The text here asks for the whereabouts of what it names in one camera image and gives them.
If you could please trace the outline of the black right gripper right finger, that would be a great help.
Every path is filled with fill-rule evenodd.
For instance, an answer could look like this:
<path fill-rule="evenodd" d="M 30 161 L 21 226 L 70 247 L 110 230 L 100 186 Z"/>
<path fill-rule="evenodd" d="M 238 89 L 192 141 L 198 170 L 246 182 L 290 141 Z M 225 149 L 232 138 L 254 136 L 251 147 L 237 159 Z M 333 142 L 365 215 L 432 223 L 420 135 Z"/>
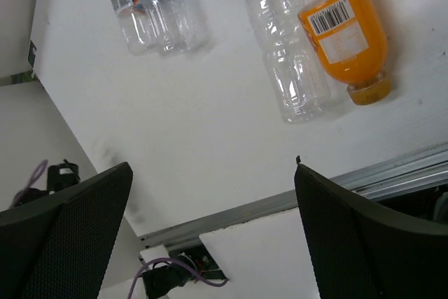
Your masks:
<path fill-rule="evenodd" d="M 301 162 L 294 183 L 321 298 L 447 297 L 447 224 L 392 210 Z"/>

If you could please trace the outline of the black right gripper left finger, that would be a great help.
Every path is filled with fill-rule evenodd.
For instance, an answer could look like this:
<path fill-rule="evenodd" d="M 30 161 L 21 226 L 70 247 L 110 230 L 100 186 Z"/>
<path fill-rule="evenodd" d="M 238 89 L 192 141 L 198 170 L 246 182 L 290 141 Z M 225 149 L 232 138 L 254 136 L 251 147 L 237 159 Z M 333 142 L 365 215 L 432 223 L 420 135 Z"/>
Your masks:
<path fill-rule="evenodd" d="M 133 181 L 122 162 L 1 212 L 2 298 L 97 298 Z"/>

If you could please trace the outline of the clear unlabelled plastic bottle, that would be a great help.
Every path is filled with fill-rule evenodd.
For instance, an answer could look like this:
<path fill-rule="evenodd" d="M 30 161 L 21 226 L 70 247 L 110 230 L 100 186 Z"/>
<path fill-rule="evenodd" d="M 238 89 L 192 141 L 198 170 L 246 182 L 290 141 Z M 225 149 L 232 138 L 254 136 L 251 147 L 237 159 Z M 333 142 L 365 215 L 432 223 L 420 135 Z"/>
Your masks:
<path fill-rule="evenodd" d="M 305 0 L 245 2 L 283 121 L 305 123 L 321 115 L 330 88 L 298 18 Z"/>

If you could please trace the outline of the orange juice plastic bottle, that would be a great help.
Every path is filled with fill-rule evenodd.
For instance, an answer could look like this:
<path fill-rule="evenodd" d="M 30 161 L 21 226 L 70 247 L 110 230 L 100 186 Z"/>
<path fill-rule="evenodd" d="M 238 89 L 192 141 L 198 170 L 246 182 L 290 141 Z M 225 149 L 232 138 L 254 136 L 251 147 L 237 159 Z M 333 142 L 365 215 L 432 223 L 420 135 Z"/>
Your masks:
<path fill-rule="evenodd" d="M 346 85 L 354 104 L 389 95 L 388 41 L 372 0 L 314 0 L 297 16 L 325 72 Z"/>

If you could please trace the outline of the white label plastic bottle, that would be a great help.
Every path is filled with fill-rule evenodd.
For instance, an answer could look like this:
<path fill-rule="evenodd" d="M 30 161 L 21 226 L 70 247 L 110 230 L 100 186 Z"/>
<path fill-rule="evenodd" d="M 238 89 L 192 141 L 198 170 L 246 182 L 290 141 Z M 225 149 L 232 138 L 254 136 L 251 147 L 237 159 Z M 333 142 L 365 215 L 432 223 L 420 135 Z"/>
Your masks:
<path fill-rule="evenodd" d="M 149 52 L 156 45 L 153 24 L 141 0 L 111 0 L 128 50 L 134 56 Z"/>

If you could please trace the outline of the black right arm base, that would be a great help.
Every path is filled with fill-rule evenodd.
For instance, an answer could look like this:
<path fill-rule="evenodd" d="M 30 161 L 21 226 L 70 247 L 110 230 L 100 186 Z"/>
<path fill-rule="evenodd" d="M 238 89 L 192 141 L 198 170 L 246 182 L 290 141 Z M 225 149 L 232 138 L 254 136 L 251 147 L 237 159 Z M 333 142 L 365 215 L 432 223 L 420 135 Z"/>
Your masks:
<path fill-rule="evenodd" d="M 147 298 L 162 298 L 190 281 L 200 281 L 212 287 L 222 287 L 222 283 L 228 281 L 203 244 L 174 250 L 163 259 L 149 263 L 140 276 Z"/>

